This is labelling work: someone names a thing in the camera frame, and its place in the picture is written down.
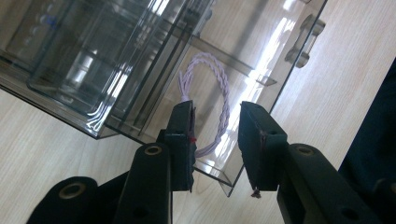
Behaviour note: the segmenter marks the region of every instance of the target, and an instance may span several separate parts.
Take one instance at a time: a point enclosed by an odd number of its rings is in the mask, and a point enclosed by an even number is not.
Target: purple wire
[[[195,54],[188,67],[186,73],[183,75],[181,72],[178,76],[178,87],[181,92],[181,102],[189,101],[189,91],[190,91],[190,86],[192,83],[192,78],[193,78],[193,72],[192,70],[194,69],[195,65],[203,63],[206,64],[207,66],[212,69],[213,73],[216,76],[216,79],[219,82],[219,86],[221,88],[222,95],[224,97],[224,105],[222,107],[222,111],[219,117],[219,127],[218,127],[218,132],[216,134],[215,140],[209,144],[208,146],[198,149],[195,151],[195,157],[200,158],[203,156],[206,156],[210,153],[212,153],[216,147],[219,145],[221,142],[221,137],[225,134],[227,131],[227,126],[228,126],[228,119],[230,117],[230,107],[229,107],[229,99],[228,99],[228,94],[229,94],[229,86],[228,86],[228,79],[227,75],[224,72],[224,68],[221,65],[221,63],[215,58],[210,53],[206,52],[201,52]]]

